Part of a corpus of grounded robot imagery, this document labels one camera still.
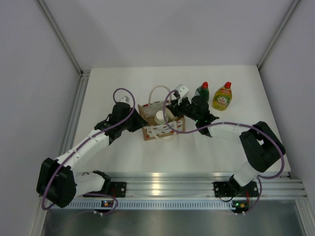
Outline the green dish soap bottle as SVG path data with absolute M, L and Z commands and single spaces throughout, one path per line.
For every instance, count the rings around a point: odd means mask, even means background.
M 207 103 L 209 102 L 210 97 L 208 86 L 207 82 L 203 82 L 202 85 L 195 90 L 195 96 L 200 95 Z

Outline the watermelon print canvas bag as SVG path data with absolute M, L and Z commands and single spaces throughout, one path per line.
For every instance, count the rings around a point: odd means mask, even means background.
M 164 102 L 163 101 L 151 101 L 152 94 L 155 89 L 164 88 L 167 91 L 170 91 L 170 88 L 164 85 L 157 85 L 152 88 L 149 93 L 148 103 L 144 105 L 138 105 L 138 111 L 140 116 L 148 123 L 142 127 L 143 138 L 145 141 L 157 139 L 162 142 L 170 142 L 174 139 L 177 134 L 174 130 L 185 131 L 186 128 L 186 119 L 184 116 L 178 117 L 178 120 L 168 122 L 163 110 Z M 165 120 L 165 124 L 156 124 L 155 123 L 155 114 L 156 112 L 162 110 Z

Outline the yellow dish soap bottle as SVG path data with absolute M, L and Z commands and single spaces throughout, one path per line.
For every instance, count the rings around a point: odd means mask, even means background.
M 219 111 L 225 111 L 232 100 L 231 82 L 226 82 L 219 88 L 213 98 L 212 106 Z

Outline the white pump lotion bottle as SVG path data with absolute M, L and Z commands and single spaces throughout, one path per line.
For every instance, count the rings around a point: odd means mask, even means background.
M 168 108 L 165 108 L 165 114 L 166 114 L 166 118 L 167 118 L 168 122 L 178 120 L 178 117 L 173 115 L 173 113 Z

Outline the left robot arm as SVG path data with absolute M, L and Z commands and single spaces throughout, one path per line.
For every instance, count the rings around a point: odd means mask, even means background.
M 81 173 L 82 167 L 124 131 L 134 132 L 148 123 L 125 102 L 117 102 L 108 117 L 99 122 L 75 147 L 57 157 L 45 159 L 36 191 L 52 204 L 64 208 L 78 196 L 106 196 L 112 193 L 111 177 L 101 171 Z

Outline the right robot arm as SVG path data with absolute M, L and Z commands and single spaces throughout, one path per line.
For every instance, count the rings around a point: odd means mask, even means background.
M 259 121 L 254 125 L 234 122 L 219 122 L 218 117 L 210 113 L 209 105 L 198 95 L 192 100 L 177 98 L 163 108 L 169 109 L 174 116 L 186 116 L 195 121 L 196 130 L 210 138 L 222 138 L 241 144 L 246 155 L 246 163 L 224 183 L 224 196 L 236 197 L 246 191 L 256 177 L 262 177 L 278 160 L 279 172 L 270 178 L 279 177 L 284 170 L 285 148 L 268 126 Z

